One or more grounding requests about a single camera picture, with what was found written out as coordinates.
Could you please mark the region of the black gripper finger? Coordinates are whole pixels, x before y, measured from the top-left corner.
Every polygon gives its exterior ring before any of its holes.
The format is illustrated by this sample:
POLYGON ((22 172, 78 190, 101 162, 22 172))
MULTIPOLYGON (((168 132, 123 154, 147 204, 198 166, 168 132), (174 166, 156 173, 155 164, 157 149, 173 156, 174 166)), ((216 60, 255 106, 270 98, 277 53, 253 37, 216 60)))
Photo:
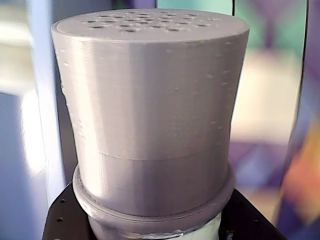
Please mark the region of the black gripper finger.
POLYGON ((94 240, 88 215, 79 205, 69 183, 51 204, 43 230, 45 240, 94 240))
POLYGON ((222 210, 220 240, 278 240, 279 231, 237 189, 222 210))

